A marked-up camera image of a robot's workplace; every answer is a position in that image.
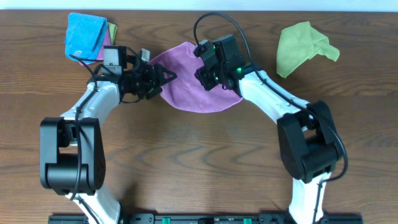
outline crumpled green cloth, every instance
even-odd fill
[[[283,78],[299,65],[317,54],[336,61],[340,51],[329,44],[329,38],[314,28],[310,22],[301,22],[282,30],[276,57],[276,72]]]
[[[118,27],[115,24],[108,23],[108,29],[109,29],[109,37],[111,38],[111,43],[114,45],[114,39],[116,38],[116,31],[118,31]]]

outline folded blue towel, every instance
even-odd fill
[[[85,59],[95,59],[105,38],[108,22],[106,18],[80,13],[69,14],[67,37],[65,38],[65,55],[70,54]]]

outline purple cloth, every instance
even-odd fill
[[[195,78],[195,72],[203,66],[203,60],[194,56],[194,50],[191,42],[184,42],[149,62],[152,65],[159,63],[177,74],[175,80],[162,86],[162,98],[174,108],[197,113],[223,111],[242,101],[234,91],[223,90],[221,85],[210,91],[204,89]]]
[[[105,45],[112,45],[108,28],[106,28],[105,38],[104,38],[104,41],[102,42],[101,48],[99,49],[98,55],[95,58],[96,60],[104,60],[104,46]]]

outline wooden table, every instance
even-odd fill
[[[83,11],[108,18],[116,44],[157,55],[193,41],[203,12]],[[59,116],[90,75],[65,58],[69,11],[0,11],[0,223],[46,223],[80,213],[39,182],[39,124]],[[327,102],[349,155],[349,171],[326,188],[323,208],[361,213],[365,223],[398,222],[398,14],[230,12],[254,58],[291,93]],[[311,25],[340,50],[316,56],[287,79],[275,74],[283,28]],[[238,34],[225,20],[203,20],[199,39]],[[280,160],[275,124],[250,102],[222,113],[179,111],[161,97],[118,106],[101,128],[105,183],[132,212],[257,213],[286,210],[292,179]],[[336,172],[342,168],[339,162]]]

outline black cable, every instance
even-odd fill
[[[140,65],[141,65],[141,56],[139,55],[139,54],[137,54],[137,52],[135,52],[131,47],[126,47],[129,51],[131,51],[135,56],[136,56],[136,58],[137,58],[137,62],[138,62],[138,64],[137,65],[134,65],[134,68],[132,68],[132,70],[131,70],[131,72],[136,72],[138,69],[139,69],[139,67],[140,67]]]
[[[97,79],[96,79],[96,77],[95,77],[94,72],[91,70],[91,68],[90,68],[84,61],[82,61],[80,58],[78,58],[78,57],[76,57],[76,56],[74,56],[74,55],[72,55],[72,54],[69,55],[69,56],[71,56],[72,58],[78,60],[80,63],[82,63],[82,64],[87,68],[87,70],[90,72],[91,76],[93,77],[94,84],[95,84],[94,89],[97,90],[97,87],[98,87],[98,86],[97,86]]]
[[[80,122],[79,122],[79,115],[81,113],[80,110],[86,105],[88,100],[90,100],[90,98],[98,91],[98,85],[95,74],[93,73],[91,68],[87,66],[87,64],[84,61],[82,61],[80,58],[74,55],[70,56],[78,60],[87,68],[87,70],[91,73],[91,76],[93,77],[95,83],[93,91],[91,91],[91,93],[80,103],[80,105],[76,107],[75,130],[76,130],[76,143],[77,143],[77,175],[76,175],[75,189],[73,190],[72,196],[70,197],[70,200],[72,201],[76,197],[76,194],[79,191],[80,177],[81,177],[81,139],[80,139]]]
[[[325,119],[324,117],[319,116],[318,114],[316,114],[316,113],[314,113],[314,112],[312,112],[312,111],[310,111],[310,110],[308,110],[308,109],[296,104],[296,102],[293,99],[289,99],[288,97],[283,95],[281,92],[276,90],[271,84],[269,84],[267,82],[267,80],[265,80],[265,79],[263,79],[261,77],[261,75],[259,74],[259,72],[257,71],[257,69],[255,67],[253,57],[252,57],[252,55],[250,53],[249,44],[248,44],[248,41],[246,39],[246,36],[244,35],[244,32],[243,32],[242,28],[240,28],[239,24],[236,21],[234,21],[231,17],[229,17],[228,15],[220,13],[220,12],[209,12],[209,13],[206,13],[206,14],[202,15],[201,17],[199,17],[199,19],[196,21],[195,25],[193,26],[193,37],[195,38],[195,42],[197,43],[198,47],[200,47],[200,44],[199,44],[199,41],[198,41],[198,38],[197,38],[197,25],[203,18],[208,17],[208,16],[221,16],[221,17],[224,17],[225,19],[229,20],[230,22],[232,22],[235,25],[235,27],[237,28],[237,30],[239,31],[239,33],[241,34],[241,36],[242,36],[243,42],[244,42],[244,44],[246,46],[246,50],[247,50],[248,55],[249,55],[249,61],[250,61],[251,65],[252,65],[253,70],[256,73],[257,77],[260,79],[260,81],[263,84],[265,84],[268,88],[270,88],[273,92],[275,92],[277,95],[279,95],[282,99],[284,99],[287,102],[289,102],[291,105],[293,105],[293,106],[297,107],[298,109],[306,112],[306,114],[312,116],[314,119],[317,119],[317,120],[322,119],[326,123],[327,128],[335,136],[336,140],[338,141],[338,144],[341,146],[341,150],[343,151],[343,158],[344,158],[343,170],[341,171],[341,173],[339,175],[337,175],[335,177],[331,177],[331,178],[326,179],[326,180],[321,180],[318,183],[317,201],[315,203],[316,206],[315,206],[315,209],[314,209],[314,217],[313,217],[313,223],[315,223],[316,215],[317,215],[317,212],[318,212],[320,191],[321,191],[322,185],[324,183],[326,183],[326,182],[331,182],[331,181],[335,181],[335,180],[338,180],[338,179],[342,178],[347,172],[347,169],[348,169],[348,156],[347,156],[346,148],[344,147],[343,141],[337,135],[335,130],[333,130],[333,128],[331,127],[331,124],[329,123],[329,121],[327,119]]]
[[[86,59],[86,58],[78,58],[76,56],[73,56],[74,59],[80,59],[82,61],[86,62],[103,62],[104,60],[97,60],[97,59]]]
[[[87,212],[91,215],[91,217],[94,218],[95,223],[100,224],[100,222],[98,221],[97,217],[94,215],[94,213],[90,210],[90,208],[88,207],[88,205],[86,204],[86,202],[83,199],[78,199],[79,203],[83,205],[83,207],[87,210]]]

